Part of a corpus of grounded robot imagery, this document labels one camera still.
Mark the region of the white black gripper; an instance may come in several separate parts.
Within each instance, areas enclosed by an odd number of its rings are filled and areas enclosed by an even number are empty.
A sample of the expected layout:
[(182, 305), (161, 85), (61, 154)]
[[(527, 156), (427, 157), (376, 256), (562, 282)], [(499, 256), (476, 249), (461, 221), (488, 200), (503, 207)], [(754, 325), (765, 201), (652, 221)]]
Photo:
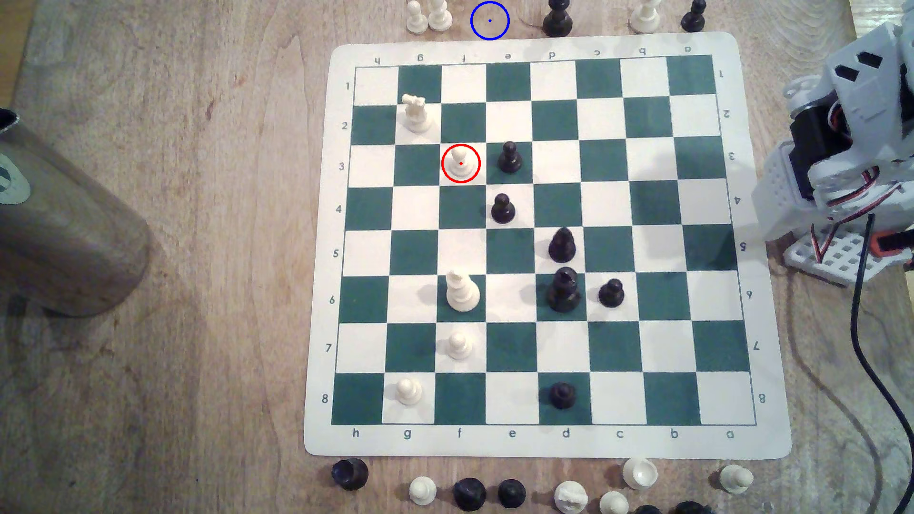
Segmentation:
[(812, 107), (775, 146), (753, 190), (762, 239), (808, 228), (819, 215), (872, 214), (883, 203), (883, 130), (846, 107)]

